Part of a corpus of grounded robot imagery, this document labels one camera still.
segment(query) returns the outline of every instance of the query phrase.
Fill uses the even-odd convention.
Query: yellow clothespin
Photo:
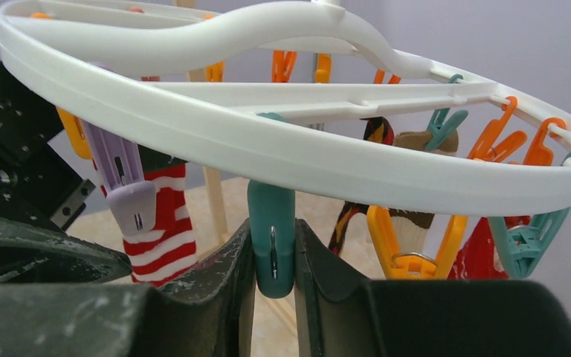
[[[34,19],[52,19],[52,17],[46,13],[33,13],[31,17]],[[91,149],[88,147],[88,143],[84,137],[84,131],[82,129],[80,119],[64,109],[56,107],[56,110],[58,111],[58,116],[60,117],[60,121],[62,121],[62,125],[65,127],[65,131],[67,132],[73,151],[75,151],[79,157],[86,160],[93,158]]]
[[[388,209],[370,206],[367,224],[375,252],[387,279],[446,279],[450,274],[463,234],[466,216],[452,216],[436,259],[419,252],[401,252]]]
[[[329,83],[332,76],[332,57],[328,54],[318,54],[316,60],[315,83]]]
[[[212,15],[206,15],[204,17],[206,20],[212,19]],[[207,82],[221,82],[225,75],[225,63],[218,62],[215,65],[210,65],[204,69],[204,75],[207,78]]]

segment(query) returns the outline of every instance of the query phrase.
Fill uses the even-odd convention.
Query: purple clothespin
[[[101,63],[92,63],[111,71]],[[151,231],[156,220],[156,186],[145,181],[136,143],[82,120],[106,201],[124,236]]]

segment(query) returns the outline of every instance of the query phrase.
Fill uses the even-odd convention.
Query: brown sock
[[[432,139],[432,133],[403,132],[395,137],[393,145],[405,149],[425,151],[425,145]],[[459,149],[459,134],[455,130],[441,146],[430,152],[456,156]],[[401,251],[423,252],[425,238],[434,219],[434,213],[412,212],[390,208],[390,215]]]
[[[367,121],[367,128],[364,130],[364,140],[384,145],[393,145],[395,132],[386,118],[376,117],[362,120]],[[338,214],[334,233],[332,233],[332,238],[329,240],[327,248],[333,251],[334,254],[341,255],[345,242],[346,229],[349,227],[349,221],[357,213],[366,215],[368,209],[368,205],[345,202],[343,209]]]

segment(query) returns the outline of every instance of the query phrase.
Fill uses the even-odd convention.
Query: plastic clothespin
[[[156,186],[145,181],[138,145],[84,120],[82,128],[121,233],[133,236],[151,231],[156,219]]]
[[[314,73],[315,83],[329,83],[332,76],[332,57],[328,54],[318,54],[316,72]]]
[[[283,121],[275,113],[259,116]],[[251,180],[247,195],[257,285],[269,298],[284,298],[294,285],[295,193]]]
[[[531,141],[531,146],[529,151],[526,152],[523,164],[532,166],[545,166],[552,164],[552,159],[554,157],[552,150],[546,147],[543,143],[546,140],[548,133],[548,127],[555,124],[556,126],[566,129],[566,122],[560,118],[548,118],[542,122],[540,125],[533,141]],[[558,136],[554,133],[550,133],[551,138],[557,138]]]
[[[297,53],[294,51],[273,51],[272,53],[272,82],[287,83],[297,63]]]
[[[462,79],[462,75],[455,74],[448,83],[456,83]],[[428,123],[428,131],[432,133],[432,139],[425,144],[426,151],[432,151],[440,147],[469,115],[468,111],[459,110],[454,112],[448,120],[445,120],[449,112],[450,108],[444,108],[437,109],[432,113],[430,123]]]
[[[485,158],[484,161],[491,162],[502,162],[509,156],[511,156],[517,149],[520,149],[524,143],[526,143],[527,135],[521,130],[512,132],[504,140],[502,140],[498,145],[492,147]]]
[[[386,72],[382,71],[381,69],[378,69],[378,71],[375,73],[375,79],[373,80],[373,83],[382,84],[382,82],[384,82],[384,77],[386,77]],[[388,84],[399,84],[400,81],[401,81],[400,77],[392,75],[388,80]]]
[[[504,127],[509,122],[509,119],[511,119],[511,116],[517,109],[516,97],[509,96],[506,99],[509,101],[509,104],[503,104],[501,106],[502,110],[504,111],[502,117],[500,119],[491,120],[487,124],[483,132],[480,134],[480,137],[474,144],[474,147],[471,148],[468,158],[486,158],[488,156],[489,150],[494,147],[496,140],[498,140],[498,137],[500,134],[502,134]]]
[[[53,19],[53,17],[46,13],[33,13],[31,17],[33,19]],[[71,142],[73,151],[75,151],[79,157],[90,160],[92,158],[91,149],[88,148],[80,119],[64,109],[56,107],[56,110],[58,111],[60,121],[62,121],[62,126],[65,128],[69,142]]]
[[[564,162],[571,158],[571,152]],[[536,214],[528,225],[506,228],[504,217],[489,217],[491,235],[506,273],[513,279],[528,277],[555,238],[570,208]]]
[[[466,216],[452,216],[436,259],[418,252],[401,253],[388,209],[369,207],[367,224],[382,271],[387,279],[446,279],[450,274],[463,234]]]
[[[206,15],[205,20],[212,19],[213,15]],[[224,80],[225,74],[225,63],[218,62],[214,65],[209,65],[204,68],[204,75],[207,78],[207,82],[221,82]]]

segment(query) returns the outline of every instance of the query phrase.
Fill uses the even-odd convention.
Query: teal clothespin
[[[457,80],[462,80],[462,75],[455,74],[448,83],[456,83]],[[445,120],[449,112],[450,108],[444,108],[437,109],[432,113],[430,123],[428,123],[428,130],[432,133],[432,139],[425,145],[426,151],[440,147],[469,115],[468,111],[459,110],[452,114],[448,120]]]
[[[275,113],[258,115],[283,120]],[[251,180],[247,195],[257,285],[269,298],[284,298],[294,285],[295,192]]]
[[[571,158],[571,152],[564,161]],[[500,262],[513,279],[528,277],[559,232],[570,208],[536,214],[528,225],[507,229],[504,217],[489,217]]]

